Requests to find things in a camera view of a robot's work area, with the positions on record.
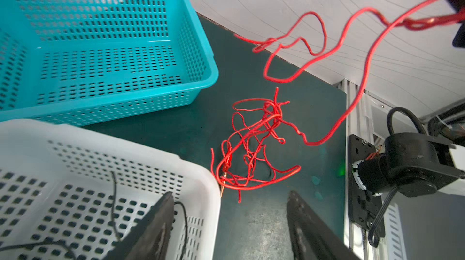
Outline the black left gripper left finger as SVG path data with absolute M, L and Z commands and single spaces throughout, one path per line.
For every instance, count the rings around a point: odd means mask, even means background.
M 164 260 L 174 220 L 174 198 L 165 193 L 106 260 Z

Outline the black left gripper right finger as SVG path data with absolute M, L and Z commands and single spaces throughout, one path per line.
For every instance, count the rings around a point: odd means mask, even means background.
M 295 260 L 358 260 L 306 201 L 290 191 L 287 220 Z

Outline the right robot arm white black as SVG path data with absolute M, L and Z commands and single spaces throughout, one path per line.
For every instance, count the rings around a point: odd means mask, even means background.
M 348 138 L 348 219 L 373 248 L 386 236 L 385 213 L 396 194 L 465 194 L 464 147 L 434 135 L 405 107 L 392 108 L 386 123 L 382 153 L 357 135 Z

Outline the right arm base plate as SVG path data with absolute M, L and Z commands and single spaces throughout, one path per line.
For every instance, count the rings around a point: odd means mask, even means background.
M 348 137 L 348 218 L 368 231 L 382 205 L 381 195 L 368 189 L 360 177 L 359 165 L 366 159 L 377 164 L 382 156 L 375 146 L 357 135 Z

